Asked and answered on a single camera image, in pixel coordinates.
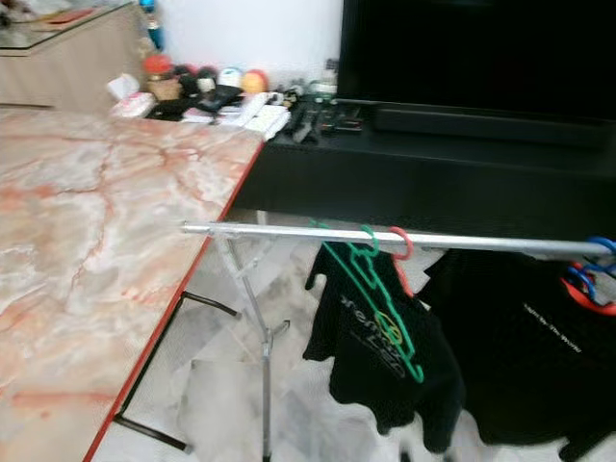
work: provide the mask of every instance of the red lid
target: red lid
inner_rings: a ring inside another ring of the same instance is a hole
[[[143,68],[148,74],[164,74],[171,71],[173,66],[167,55],[152,55],[143,60]]]

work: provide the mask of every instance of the marble tabletop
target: marble tabletop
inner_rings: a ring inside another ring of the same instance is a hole
[[[222,217],[256,132],[0,110],[0,461],[82,460]]]

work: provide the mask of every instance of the green hanger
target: green hanger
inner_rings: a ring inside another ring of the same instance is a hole
[[[312,223],[321,228],[329,227],[323,223],[319,223],[314,220],[312,220]],[[334,259],[340,264],[340,266],[345,270],[348,277],[350,277],[350,279],[359,289],[359,292],[362,293],[362,295],[364,296],[368,304],[371,306],[372,310],[374,311],[374,316],[376,317],[377,322],[380,324],[381,327],[385,328],[385,332],[386,332],[386,335],[389,341],[398,351],[400,358],[402,358],[402,361],[404,361],[406,368],[408,369],[409,372],[411,372],[411,375],[413,376],[415,381],[417,381],[418,383],[423,383],[424,382],[424,370],[422,369],[420,365],[415,366],[411,364],[411,358],[415,354],[415,347],[413,346],[413,341],[408,335],[406,327],[404,327],[402,318],[400,317],[400,315],[398,314],[398,311],[394,307],[394,303],[392,301],[391,296],[389,295],[389,292],[387,291],[387,288],[385,287],[383,282],[378,277],[378,274],[376,274],[376,271],[374,271],[372,258],[378,254],[378,239],[374,236],[373,231],[368,225],[362,225],[362,230],[366,231],[368,234],[371,235],[372,248],[361,249],[361,248],[358,248],[354,244],[346,243],[351,250],[350,262],[352,266],[360,274],[364,282],[366,282],[368,287],[370,287],[372,290],[378,289],[383,294],[386,304],[387,304],[387,308],[389,309],[389,312],[392,314],[392,316],[396,320],[396,328],[398,329],[398,335],[396,335],[394,331],[392,330],[392,328],[390,327],[390,323],[392,322],[389,319],[389,317],[387,317],[387,315],[383,314],[378,309],[378,307],[376,306],[376,303],[374,303],[374,301],[371,299],[368,292],[366,292],[366,289],[364,288],[364,286],[361,284],[361,282],[357,279],[357,277],[353,273],[353,270],[344,262],[342,257],[340,257],[340,255],[336,253],[336,251],[331,247],[331,245],[329,245],[328,243],[323,243],[323,246],[327,249],[327,251],[331,254],[331,256],[334,257]],[[366,263],[366,266],[368,267],[368,274],[366,274],[364,269],[357,262],[357,260],[360,258],[364,259],[364,262]],[[406,343],[408,347],[408,352],[405,352],[402,349],[402,346],[401,346],[402,340]]]

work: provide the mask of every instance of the white wall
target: white wall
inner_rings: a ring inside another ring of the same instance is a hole
[[[159,0],[175,63],[260,68],[272,82],[321,76],[338,58],[343,0]]]

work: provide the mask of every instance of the cluttered items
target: cluttered items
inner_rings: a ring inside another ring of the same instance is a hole
[[[293,79],[288,86],[270,90],[270,79],[261,69],[246,72],[235,66],[173,64],[162,53],[150,50],[143,60],[149,93],[114,91],[118,99],[113,116],[144,116],[183,123],[241,126],[270,140],[282,132],[294,143],[319,143],[335,133],[361,133],[361,108],[338,104],[337,62],[327,60],[321,79],[307,83]]]

